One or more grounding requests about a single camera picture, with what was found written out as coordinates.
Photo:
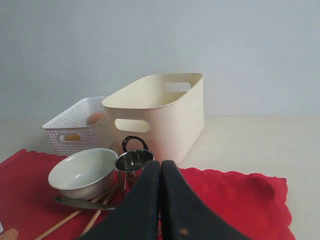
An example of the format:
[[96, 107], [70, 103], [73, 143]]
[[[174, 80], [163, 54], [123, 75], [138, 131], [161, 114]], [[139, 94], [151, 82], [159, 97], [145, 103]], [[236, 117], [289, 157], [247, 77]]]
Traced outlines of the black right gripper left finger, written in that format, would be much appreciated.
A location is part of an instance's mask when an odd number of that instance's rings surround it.
[[156, 240], [160, 163], [148, 161], [124, 200], [80, 240]]

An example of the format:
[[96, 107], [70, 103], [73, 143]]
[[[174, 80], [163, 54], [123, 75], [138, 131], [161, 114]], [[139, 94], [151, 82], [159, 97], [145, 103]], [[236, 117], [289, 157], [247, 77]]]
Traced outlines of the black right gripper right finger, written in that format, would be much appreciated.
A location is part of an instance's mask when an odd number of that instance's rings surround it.
[[163, 240], [247, 240], [212, 212], [172, 160], [161, 164], [160, 220]]

